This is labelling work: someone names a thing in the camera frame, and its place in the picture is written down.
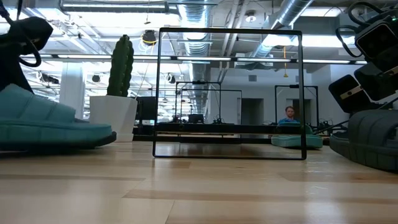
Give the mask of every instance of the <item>wooden table surface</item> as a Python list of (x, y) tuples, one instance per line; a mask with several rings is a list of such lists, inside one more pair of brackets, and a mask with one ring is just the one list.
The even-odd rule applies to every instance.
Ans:
[(151, 149), (133, 142), (62, 156), (2, 155), (0, 223), (398, 223), (398, 175), (328, 147), (306, 161), (154, 159)]

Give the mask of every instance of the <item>person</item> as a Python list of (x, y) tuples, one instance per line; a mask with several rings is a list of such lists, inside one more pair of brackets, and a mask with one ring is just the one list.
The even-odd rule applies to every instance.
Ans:
[(286, 113), (286, 118), (280, 120), (278, 122), (278, 124), (286, 123), (286, 122), (298, 123), (298, 121), (294, 120), (294, 108), (293, 108), (293, 106), (286, 107), (285, 113)]

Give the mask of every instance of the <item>potted cactus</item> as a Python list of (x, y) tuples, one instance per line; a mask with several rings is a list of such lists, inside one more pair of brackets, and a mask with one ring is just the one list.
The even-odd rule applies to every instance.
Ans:
[(132, 141), (137, 101), (128, 96), (134, 50), (127, 35), (116, 42), (106, 96), (90, 97), (90, 123), (110, 124), (118, 142)]

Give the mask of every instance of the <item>white planter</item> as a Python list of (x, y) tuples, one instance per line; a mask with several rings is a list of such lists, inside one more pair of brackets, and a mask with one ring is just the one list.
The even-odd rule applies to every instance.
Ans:
[(131, 142), (137, 113), (137, 101), (120, 96), (91, 96), (90, 123), (110, 124), (118, 136), (116, 142)]

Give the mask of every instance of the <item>cactus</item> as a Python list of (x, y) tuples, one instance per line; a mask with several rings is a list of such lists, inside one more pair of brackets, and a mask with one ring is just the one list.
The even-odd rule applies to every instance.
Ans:
[(127, 96), (130, 87), (134, 50), (127, 35), (120, 37), (112, 54), (107, 95)]

